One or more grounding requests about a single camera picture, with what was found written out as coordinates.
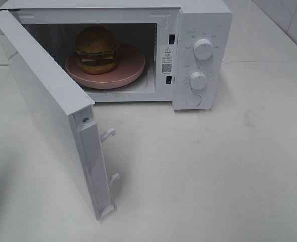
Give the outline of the white round door button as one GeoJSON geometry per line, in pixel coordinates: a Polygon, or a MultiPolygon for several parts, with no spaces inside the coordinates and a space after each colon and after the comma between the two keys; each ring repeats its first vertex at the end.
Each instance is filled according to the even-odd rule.
{"type": "Polygon", "coordinates": [[[192,94],[186,98],[186,104],[188,106],[197,107],[201,104],[201,102],[202,102],[202,98],[200,95],[197,95],[197,94],[192,94]]]}

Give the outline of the pink round plate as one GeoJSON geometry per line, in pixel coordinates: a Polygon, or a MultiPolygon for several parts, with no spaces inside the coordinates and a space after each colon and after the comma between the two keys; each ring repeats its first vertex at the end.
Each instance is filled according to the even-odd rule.
{"type": "Polygon", "coordinates": [[[136,47],[122,43],[116,54],[117,67],[110,72],[92,75],[83,72],[77,65],[77,55],[72,54],[65,61],[70,76],[80,85],[95,89],[114,89],[128,85],[144,71],[145,55],[136,47]]]}

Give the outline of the white microwave door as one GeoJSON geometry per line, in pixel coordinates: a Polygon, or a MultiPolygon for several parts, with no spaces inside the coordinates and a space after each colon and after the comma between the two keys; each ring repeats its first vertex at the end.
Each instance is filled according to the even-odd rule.
{"type": "Polygon", "coordinates": [[[114,210],[94,101],[7,10],[0,10],[0,43],[38,128],[96,219],[114,210]]]}

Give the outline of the toy burger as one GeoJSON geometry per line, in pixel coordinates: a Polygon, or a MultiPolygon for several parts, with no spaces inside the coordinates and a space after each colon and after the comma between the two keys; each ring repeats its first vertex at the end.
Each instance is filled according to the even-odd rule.
{"type": "Polygon", "coordinates": [[[76,37],[77,65],[85,73],[98,75],[117,67],[115,57],[119,43],[104,27],[92,26],[82,30],[76,37]]]}

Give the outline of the white upper microwave knob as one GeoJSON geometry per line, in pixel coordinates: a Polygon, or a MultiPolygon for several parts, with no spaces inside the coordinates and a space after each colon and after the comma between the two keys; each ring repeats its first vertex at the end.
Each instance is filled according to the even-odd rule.
{"type": "Polygon", "coordinates": [[[214,42],[208,37],[198,38],[192,45],[195,57],[204,61],[212,57],[214,42]]]}

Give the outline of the white adjacent table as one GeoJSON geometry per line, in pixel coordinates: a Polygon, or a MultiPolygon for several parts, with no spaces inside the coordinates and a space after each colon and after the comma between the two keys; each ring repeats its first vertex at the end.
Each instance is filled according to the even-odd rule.
{"type": "Polygon", "coordinates": [[[297,45],[252,1],[225,1],[233,14],[224,62],[297,61],[297,45]]]}

